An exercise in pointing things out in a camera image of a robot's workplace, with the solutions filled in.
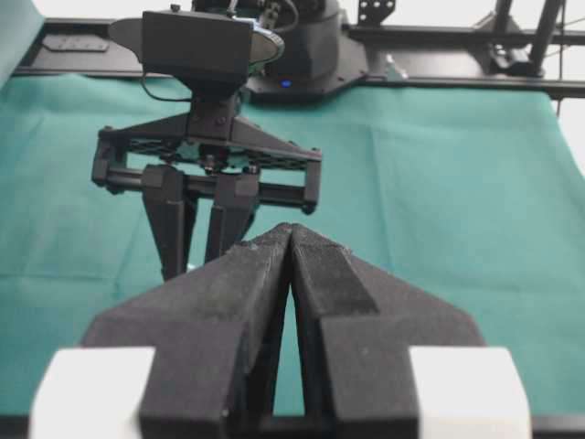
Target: black cable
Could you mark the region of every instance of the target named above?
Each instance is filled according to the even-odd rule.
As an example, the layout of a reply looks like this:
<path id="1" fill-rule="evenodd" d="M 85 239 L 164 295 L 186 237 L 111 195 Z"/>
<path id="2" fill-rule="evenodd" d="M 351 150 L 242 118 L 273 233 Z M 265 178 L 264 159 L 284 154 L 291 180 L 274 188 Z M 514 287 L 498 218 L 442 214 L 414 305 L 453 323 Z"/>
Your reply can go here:
<path id="1" fill-rule="evenodd" d="M 288 6 L 288 8 L 291 10 L 292 15 L 293 15 L 293 20 L 292 20 L 292 23 L 290 25 L 277 27 L 277 28 L 273 29 L 273 31 L 279 32 L 279 33 L 290 32 L 291 30 L 296 28 L 296 26 L 299 24 L 299 10 L 296 8 L 296 5 L 293 3 L 292 0 L 281 0 L 281 1 L 283 3 L 285 3 Z"/>
<path id="2" fill-rule="evenodd" d="M 146 87 L 146 72 L 143 72 L 143 76 L 140 79 L 140 83 L 143 86 L 144 91 L 146 92 L 146 94 L 148 96 L 150 96 L 153 99 L 156 99 L 157 101 L 162 101 L 162 102 L 191 102 L 191 98 L 183 98 L 183 99 L 174 99 L 174 98 L 161 98 L 160 96 L 156 96 L 155 94 L 152 94 L 150 92 L 150 90 L 148 90 L 148 88 Z"/>

